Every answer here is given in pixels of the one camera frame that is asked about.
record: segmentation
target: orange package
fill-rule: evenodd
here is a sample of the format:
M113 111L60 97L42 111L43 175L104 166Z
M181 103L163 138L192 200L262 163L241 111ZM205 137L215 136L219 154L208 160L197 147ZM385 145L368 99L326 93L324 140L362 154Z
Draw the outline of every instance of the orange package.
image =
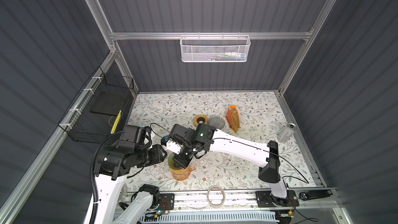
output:
M238 132L240 128L240 112L236 106L228 108L226 113L226 120L228 121L229 127L231 127L234 132Z

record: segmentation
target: silver can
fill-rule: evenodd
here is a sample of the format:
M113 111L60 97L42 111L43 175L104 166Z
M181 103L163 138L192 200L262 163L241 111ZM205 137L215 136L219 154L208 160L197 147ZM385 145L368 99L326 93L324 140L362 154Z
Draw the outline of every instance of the silver can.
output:
M293 135L296 131L296 125L293 123L287 123L285 128L279 134L279 142L286 143L287 140Z

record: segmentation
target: masking tape roll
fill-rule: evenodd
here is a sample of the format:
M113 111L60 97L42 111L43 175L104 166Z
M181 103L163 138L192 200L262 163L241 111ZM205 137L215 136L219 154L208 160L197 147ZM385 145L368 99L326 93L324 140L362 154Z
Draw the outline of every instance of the masking tape roll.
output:
M195 126L198 126L199 124L207 124L208 120L209 119L205 115L200 114L193 119L193 123Z

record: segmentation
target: yellow strip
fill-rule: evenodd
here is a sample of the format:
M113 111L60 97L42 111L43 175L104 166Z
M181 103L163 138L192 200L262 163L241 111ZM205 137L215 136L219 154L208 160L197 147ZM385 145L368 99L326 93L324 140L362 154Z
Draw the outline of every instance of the yellow strip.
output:
M119 123L120 117L122 116L122 110L119 111L119 114L116 117L115 122L113 123L111 134L115 133L117 124Z

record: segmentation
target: floral pattern surface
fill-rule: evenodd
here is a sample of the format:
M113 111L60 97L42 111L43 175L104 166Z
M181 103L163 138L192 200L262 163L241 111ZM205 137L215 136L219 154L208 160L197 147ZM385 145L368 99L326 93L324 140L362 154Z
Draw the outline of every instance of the floral pattern surface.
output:
M234 133L228 126L225 116L228 107L236 105L240 110L240 129ZM224 118L226 126L222 131L254 142L267 143L275 140L286 124L274 92L239 92L239 93L166 93L139 94L130 115L129 124L147 126L154 122L167 130L174 124L195 129L193 119L196 115L207 117L218 115ZM152 125L153 130L164 136L162 128ZM155 136L155 144L160 137ZM289 187L315 187L315 183L304 161L295 138L279 143L279 153L291 162L308 179L309 184L292 177L285 178ZM283 159L281 176L301 176ZM207 190L218 185L224 189L269 188L266 182L258 179L258 167L249 161L220 152L208 152L200 160L192 159L196 167L188 179L177 181L168 167L167 159L160 164L144 168L135 177L127 179L130 191L137 190L143 184L160 187L161 191ZM139 169L131 169L130 174Z

